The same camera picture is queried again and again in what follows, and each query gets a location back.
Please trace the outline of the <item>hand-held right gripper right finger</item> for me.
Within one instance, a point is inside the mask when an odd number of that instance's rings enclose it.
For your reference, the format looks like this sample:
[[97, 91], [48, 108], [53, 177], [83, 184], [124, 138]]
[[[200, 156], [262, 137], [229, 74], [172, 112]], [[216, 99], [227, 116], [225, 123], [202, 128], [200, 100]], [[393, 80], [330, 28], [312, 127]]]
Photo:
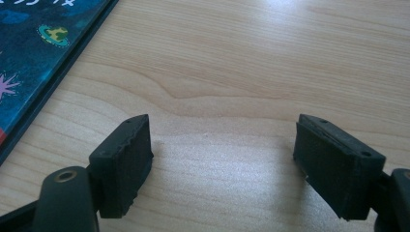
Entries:
[[331, 122], [302, 114], [293, 159], [338, 217], [367, 218], [370, 184], [386, 158]]

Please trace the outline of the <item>blue picture book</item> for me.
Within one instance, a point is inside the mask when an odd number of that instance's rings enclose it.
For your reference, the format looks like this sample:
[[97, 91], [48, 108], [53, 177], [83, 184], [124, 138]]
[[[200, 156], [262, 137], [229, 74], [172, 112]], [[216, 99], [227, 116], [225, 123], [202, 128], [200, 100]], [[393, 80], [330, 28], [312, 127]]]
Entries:
[[119, 0], [0, 0], [0, 165]]

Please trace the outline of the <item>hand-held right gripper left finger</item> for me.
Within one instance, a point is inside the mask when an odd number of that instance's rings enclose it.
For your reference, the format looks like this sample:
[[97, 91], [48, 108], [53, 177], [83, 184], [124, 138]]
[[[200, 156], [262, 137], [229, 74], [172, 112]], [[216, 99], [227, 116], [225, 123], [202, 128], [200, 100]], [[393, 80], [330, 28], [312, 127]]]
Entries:
[[93, 151], [88, 172], [102, 218], [121, 218], [128, 212], [153, 157], [147, 114], [125, 120]]

